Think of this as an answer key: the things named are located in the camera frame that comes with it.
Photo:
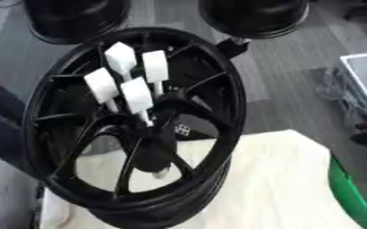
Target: white plastic rod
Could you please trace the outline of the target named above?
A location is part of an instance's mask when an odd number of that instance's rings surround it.
[[[111,74],[105,69],[100,68],[84,77],[91,93],[100,104],[106,104],[113,113],[118,113],[118,106],[113,100],[119,95],[118,87]]]
[[[131,113],[138,114],[143,122],[152,126],[153,122],[149,119],[147,110],[153,107],[153,99],[143,77],[124,82],[121,84],[121,90]]]
[[[137,64],[133,48],[118,42],[111,46],[105,55],[111,69],[122,75],[124,81],[132,79],[131,69]]]
[[[156,97],[164,94],[163,81],[168,80],[168,63],[163,50],[144,53],[142,55],[148,83],[154,85]]]

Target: wheel spoke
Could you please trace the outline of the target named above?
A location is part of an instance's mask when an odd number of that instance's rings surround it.
[[[97,119],[96,121],[84,127],[83,130],[78,134],[66,157],[51,174],[52,178],[56,178],[60,175],[69,175],[71,177],[74,174],[74,164],[77,158],[81,152],[97,137],[102,135],[118,137],[117,131],[120,129],[114,125],[115,120],[121,123],[127,121],[125,115],[112,114]]]
[[[104,51],[103,51],[103,44],[97,43],[96,44],[96,49],[97,49],[97,52],[98,52],[98,61],[100,63],[100,68],[108,66],[106,56],[105,56]]]
[[[76,81],[83,81],[83,74],[59,74],[59,75],[52,75],[51,80],[55,82],[76,82]]]
[[[118,197],[120,195],[124,195],[129,193],[129,181],[131,179],[131,175],[133,172],[133,160],[135,159],[138,148],[141,145],[143,138],[139,138],[136,140],[132,148],[127,153],[127,158],[124,162],[123,169],[119,175],[119,178],[116,182],[115,186],[115,196]]]
[[[177,48],[175,51],[171,52],[167,57],[166,59],[167,60],[170,60],[174,57],[176,57],[177,55],[180,55],[181,53],[191,49],[192,47],[195,47],[196,46],[196,43],[194,42],[190,42],[188,45],[184,46],[184,47],[180,47],[180,48]]]
[[[169,148],[162,140],[159,138],[154,139],[163,150],[160,150],[160,153],[167,157],[176,167],[178,167],[181,175],[184,179],[192,178],[194,174],[194,170],[185,160],[183,160],[179,155],[176,154],[171,148]]]
[[[82,114],[68,113],[68,114],[52,114],[37,118],[34,123],[38,127],[54,127],[63,123],[76,123],[82,124],[85,121],[85,117]]]
[[[189,98],[196,94],[196,92],[202,91],[205,88],[209,87],[210,84],[215,83],[216,81],[220,81],[222,76],[227,75],[227,72],[220,72],[203,81],[199,81],[198,83],[192,85],[190,88],[186,89],[185,95]]]

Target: white foam block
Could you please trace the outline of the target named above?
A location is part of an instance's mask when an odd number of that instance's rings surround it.
[[[84,79],[100,104],[105,103],[119,94],[113,77],[105,68],[97,69],[86,75]]]
[[[168,80],[168,65],[163,50],[144,53],[142,58],[148,83]]]
[[[133,48],[118,42],[111,46],[105,55],[111,69],[121,74],[125,81],[131,79],[130,71],[137,64]]]
[[[121,90],[132,114],[138,114],[153,107],[153,99],[143,77],[124,82],[121,84]]]

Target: gray carpet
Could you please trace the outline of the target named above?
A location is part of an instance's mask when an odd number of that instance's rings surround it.
[[[196,0],[132,3],[126,27],[166,26],[193,32],[211,42],[226,38],[201,19]],[[348,140],[337,105],[315,93],[325,69],[337,64],[341,55],[367,52],[367,20],[342,19],[351,4],[346,0],[321,0],[312,6],[299,30],[281,38],[254,40],[250,50],[236,57],[234,63],[247,93],[245,133],[294,129],[326,145],[367,199],[367,149]],[[43,73],[72,47],[33,38],[20,6],[3,17],[0,81],[26,100]]]

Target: black rim on stand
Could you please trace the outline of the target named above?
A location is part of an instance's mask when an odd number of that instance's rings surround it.
[[[82,78],[100,67],[109,70],[104,51],[119,41],[135,49],[138,65],[133,78],[144,75],[141,53],[166,52],[170,79],[164,84],[166,93],[154,98],[149,110],[155,118],[153,127],[129,114],[122,96],[115,99],[120,113],[110,113],[97,104]],[[117,84],[122,81],[116,73],[113,76]],[[178,118],[187,114],[206,120],[218,131],[214,146],[195,167],[176,153],[174,129]],[[194,216],[217,194],[244,117],[240,76],[215,46],[179,30],[136,28],[107,34],[62,58],[32,94],[23,135],[26,157],[55,194],[120,228],[165,228]],[[76,160],[100,136],[116,138],[127,158],[113,191],[90,185],[76,174]],[[156,150],[144,157],[149,144]],[[181,178],[155,190],[133,192],[129,187],[133,168],[151,171],[151,166],[143,166],[149,157],[154,164],[160,159],[175,165]]]

